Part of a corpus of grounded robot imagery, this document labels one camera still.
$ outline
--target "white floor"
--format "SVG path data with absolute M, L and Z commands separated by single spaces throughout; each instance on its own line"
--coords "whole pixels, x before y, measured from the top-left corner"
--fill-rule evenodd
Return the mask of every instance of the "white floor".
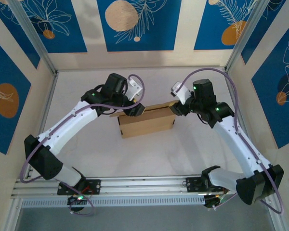
M 87 91 L 103 84 L 110 73 L 127 77 L 138 74 L 145 83 L 143 105 L 174 100 L 170 88 L 195 68 L 142 68 L 62 72 L 53 96 L 45 129 L 65 116 Z M 196 79 L 209 78 L 219 102 L 232 108 L 222 75 L 212 71 L 197 73 Z M 213 165 L 241 172 L 224 141 L 195 114 L 177 117 L 172 130 L 122 139 L 117 118 L 100 116 L 74 136 L 58 158 L 86 177 L 166 176 L 200 174 Z

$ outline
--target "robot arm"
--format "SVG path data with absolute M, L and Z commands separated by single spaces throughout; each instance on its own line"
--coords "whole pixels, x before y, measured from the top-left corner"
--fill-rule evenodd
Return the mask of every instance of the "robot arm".
M 199 114 L 201 119 L 214 129 L 227 143 L 238 160 L 243 174 L 226 171 L 219 166 L 213 166 L 202 172 L 202 179 L 207 187 L 221 186 L 236 191 L 239 197 L 248 205 L 274 193 L 273 186 L 260 164 L 270 173 L 277 187 L 279 187 L 284 171 L 280 165 L 271 163 L 256 149 L 244 131 L 234 126 L 234 113 L 226 103 L 217 103 L 212 83 L 208 79 L 193 82 L 193 91 L 177 82 L 171 89 L 171 94 L 180 101 L 171 106 L 171 110 L 178 116 L 186 116 L 190 112 Z M 243 142 L 241 134 L 259 160 Z
M 106 83 L 95 89 L 87 91 L 77 105 L 52 128 L 38 137 L 29 135 L 25 139 L 26 158 L 32 150 L 43 140 L 46 141 L 30 159 L 29 163 L 46 180 L 56 178 L 70 186 L 76 186 L 85 181 L 85 177 L 76 169 L 64 165 L 57 159 L 63 146 L 75 136 L 85 125 L 97 119 L 110 108 L 93 106 L 91 104 L 107 104 L 115 107 L 127 107 L 134 104 L 134 97 L 140 93 L 142 87 L 133 79 L 118 74 L 110 74 Z M 144 111 L 144 106 L 137 106 L 123 110 L 128 116 L 139 116 Z

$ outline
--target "brown cardboard box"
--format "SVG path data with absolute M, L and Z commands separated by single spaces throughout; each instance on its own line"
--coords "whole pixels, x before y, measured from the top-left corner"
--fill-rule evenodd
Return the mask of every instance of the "brown cardboard box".
M 173 127 L 176 115 L 169 106 L 177 101 L 148 106 L 142 115 L 131 117 L 118 112 L 110 117 L 118 116 L 119 127 L 123 138 L 164 131 Z

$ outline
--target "white arm segment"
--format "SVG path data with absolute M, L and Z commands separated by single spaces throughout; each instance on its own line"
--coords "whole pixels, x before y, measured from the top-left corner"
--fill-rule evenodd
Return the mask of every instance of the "white arm segment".
M 49 133 L 57 127 L 63 120 L 65 120 L 71 114 L 74 114 L 78 109 L 89 105 L 86 101 L 79 101 L 76 107 L 73 108 L 66 116 L 64 116 L 58 123 L 52 128 L 39 135 L 39 141 L 41 142 L 45 137 L 49 136 Z M 63 146 L 79 132 L 85 125 L 97 118 L 97 112 L 94 109 L 87 108 L 78 113 L 75 117 L 71 118 L 62 127 L 60 127 L 49 140 L 43 145 L 50 146 L 50 151 L 53 155 L 58 155 Z
M 68 113 L 63 119 L 61 119 L 57 124 L 55 124 L 51 129 L 39 135 L 39 141 L 41 142 L 45 137 L 49 136 L 49 133 L 57 127 L 63 120 L 65 120 L 71 114 L 74 114 L 78 109 L 89 105 L 85 101 L 79 101 L 76 107 Z M 97 118 L 97 112 L 94 109 L 87 108 L 82 112 L 78 113 L 75 117 L 72 117 L 67 121 L 62 127 L 60 127 L 49 140 L 47 140 L 43 145 L 49 146 L 50 151 L 53 155 L 58 155 L 63 146 L 79 132 L 85 125 Z M 68 167 L 63 164 L 61 171 L 55 176 L 56 180 L 67 183 L 70 186 L 75 186 L 81 179 L 81 175 L 73 168 Z
M 245 178 L 243 173 L 231 172 L 217 168 L 209 173 L 211 184 L 236 191 L 236 180 Z
M 171 92 L 173 95 L 176 95 L 180 99 L 181 103 L 184 105 L 185 101 L 192 95 L 185 85 L 183 85 L 182 88 L 178 92 L 176 92 L 181 86 L 181 84 L 181 82 L 176 82 L 176 84 L 171 88 Z
M 251 151 L 248 149 L 246 144 L 242 141 L 242 139 L 236 133 L 236 130 L 234 128 L 234 118 L 232 116 L 223 118 L 222 122 L 217 122 L 214 125 L 213 129 L 228 144 L 228 147 L 230 148 L 230 150 L 232 151 L 232 153 L 235 155 L 236 159 L 238 160 L 243 170 L 243 174 L 246 178 L 253 176 L 254 171 L 259 171 L 259 172 L 263 171 L 263 169 L 261 168 L 259 163 L 257 163 Z M 258 157 L 262 161 L 265 168 L 268 169 L 270 162 L 263 155 L 260 154 L 260 152 L 252 144 L 252 142 L 249 140 L 249 138 L 246 136 L 246 134 L 244 133 L 244 131 L 241 129 L 240 126 L 239 126 L 238 132 L 240 132 L 241 135 L 245 138 L 245 140 L 247 140 L 247 142 L 255 151 L 255 153 L 257 153 Z
M 128 89 L 125 93 L 126 97 L 129 99 L 129 101 L 133 100 L 136 95 L 139 96 L 140 92 L 142 91 L 142 86 L 140 86 L 138 83 L 136 83 L 135 80 L 132 78 L 128 81 Z

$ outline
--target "blue panel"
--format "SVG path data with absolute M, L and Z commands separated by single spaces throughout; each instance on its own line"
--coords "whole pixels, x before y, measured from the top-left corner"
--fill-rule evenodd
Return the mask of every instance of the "blue panel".
M 13 35 L 21 49 L 23 49 L 24 53 L 34 65 L 35 68 L 39 65 L 40 57 L 38 53 L 35 51 L 32 46 L 30 40 L 27 38 L 26 34 L 22 30 L 18 21 L 12 14 L 8 5 L 0 2 L 0 19 L 3 21 L 5 26 L 8 28 L 10 33 Z
M 30 82 L 0 47 L 0 152 L 6 154 L 27 98 Z
M 87 52 L 71 0 L 20 1 L 49 53 Z M 22 49 L 29 46 L 8 6 L 0 3 L 0 18 Z
M 232 49 L 255 2 L 207 0 L 194 50 Z
M 181 0 L 97 0 L 97 4 L 107 51 L 174 49 Z
M 289 143 L 289 29 L 252 78 L 279 148 Z
M 270 27 L 271 23 L 274 21 L 285 1 L 286 0 L 271 0 L 269 2 L 241 53 L 244 63 L 247 63 L 251 55 L 254 53 L 256 47 Z

